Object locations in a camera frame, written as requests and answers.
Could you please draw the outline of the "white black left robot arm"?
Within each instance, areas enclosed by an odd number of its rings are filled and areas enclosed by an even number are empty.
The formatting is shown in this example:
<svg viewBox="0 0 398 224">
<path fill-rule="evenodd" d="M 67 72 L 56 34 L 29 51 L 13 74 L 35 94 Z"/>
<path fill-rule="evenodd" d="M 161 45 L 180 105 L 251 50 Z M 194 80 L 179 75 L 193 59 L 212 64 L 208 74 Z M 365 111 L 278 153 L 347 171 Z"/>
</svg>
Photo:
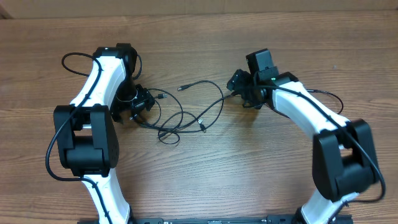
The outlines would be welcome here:
<svg viewBox="0 0 398 224">
<path fill-rule="evenodd" d="M 114 123 L 122 123 L 125 111 L 131 118 L 149 111 L 155 98 L 134 83 L 142 60 L 131 44 L 98 47 L 87 57 L 93 67 L 85 85 L 69 105 L 58 105 L 53 112 L 55 134 L 46 152 L 46 170 L 58 181 L 86 186 L 98 211 L 96 223 L 134 223 L 116 174 L 119 141 Z"/>
</svg>

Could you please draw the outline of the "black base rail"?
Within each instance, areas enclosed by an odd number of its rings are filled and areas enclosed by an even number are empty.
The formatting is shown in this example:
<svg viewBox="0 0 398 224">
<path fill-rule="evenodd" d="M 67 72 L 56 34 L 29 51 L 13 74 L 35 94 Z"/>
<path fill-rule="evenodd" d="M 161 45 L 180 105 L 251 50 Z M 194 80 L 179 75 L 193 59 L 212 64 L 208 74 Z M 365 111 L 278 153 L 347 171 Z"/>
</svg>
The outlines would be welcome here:
<svg viewBox="0 0 398 224">
<path fill-rule="evenodd" d="M 268 215 L 262 218 L 188 218 L 163 220 L 162 218 L 140 218 L 129 223 L 137 224 L 292 224 L 293 215 Z"/>
</svg>

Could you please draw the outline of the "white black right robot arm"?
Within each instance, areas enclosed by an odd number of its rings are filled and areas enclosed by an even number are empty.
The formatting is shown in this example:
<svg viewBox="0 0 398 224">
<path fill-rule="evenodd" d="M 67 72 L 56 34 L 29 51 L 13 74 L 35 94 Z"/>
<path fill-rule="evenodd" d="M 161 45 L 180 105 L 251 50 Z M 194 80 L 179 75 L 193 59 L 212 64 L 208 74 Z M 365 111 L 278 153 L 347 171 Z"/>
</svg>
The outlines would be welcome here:
<svg viewBox="0 0 398 224">
<path fill-rule="evenodd" d="M 386 183 L 377 163 L 373 135 L 367 122 L 328 109 L 290 72 L 280 73 L 268 49 L 246 56 L 249 70 L 238 69 L 226 87 L 240 95 L 245 108 L 267 105 L 291 119 L 311 140 L 315 191 L 293 215 L 268 216 L 268 223 L 352 223 L 343 207 L 376 183 Z"/>
</svg>

